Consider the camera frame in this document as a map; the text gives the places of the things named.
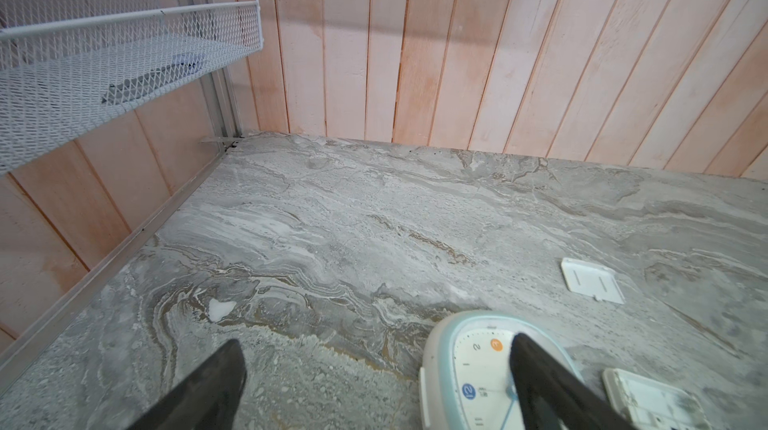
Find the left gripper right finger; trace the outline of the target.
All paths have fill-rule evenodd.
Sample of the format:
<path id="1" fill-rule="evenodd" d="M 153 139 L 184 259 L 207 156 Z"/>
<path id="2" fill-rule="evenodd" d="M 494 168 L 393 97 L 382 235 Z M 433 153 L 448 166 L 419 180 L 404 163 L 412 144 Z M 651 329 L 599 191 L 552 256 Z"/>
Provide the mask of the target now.
<path id="1" fill-rule="evenodd" d="M 526 429 L 633 429 L 524 333 L 512 340 L 509 367 Z"/>

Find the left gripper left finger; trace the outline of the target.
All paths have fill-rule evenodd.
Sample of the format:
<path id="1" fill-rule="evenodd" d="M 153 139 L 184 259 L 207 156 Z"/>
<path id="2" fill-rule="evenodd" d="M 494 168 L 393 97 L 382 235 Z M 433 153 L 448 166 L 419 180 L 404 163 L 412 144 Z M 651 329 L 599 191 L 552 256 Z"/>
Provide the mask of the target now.
<path id="1" fill-rule="evenodd" d="M 246 381 L 241 344 L 230 339 L 130 427 L 231 429 Z"/>

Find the white remote with yellow sticker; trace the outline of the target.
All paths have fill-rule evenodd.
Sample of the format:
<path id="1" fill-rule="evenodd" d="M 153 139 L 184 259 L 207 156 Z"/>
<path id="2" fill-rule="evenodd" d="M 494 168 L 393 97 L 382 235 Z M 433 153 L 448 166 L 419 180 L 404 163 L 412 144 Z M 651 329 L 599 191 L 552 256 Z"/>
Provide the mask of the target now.
<path id="1" fill-rule="evenodd" d="M 636 429 L 712 428 L 699 400 L 685 390 L 617 368 L 605 369 L 602 381 L 612 408 Z"/>

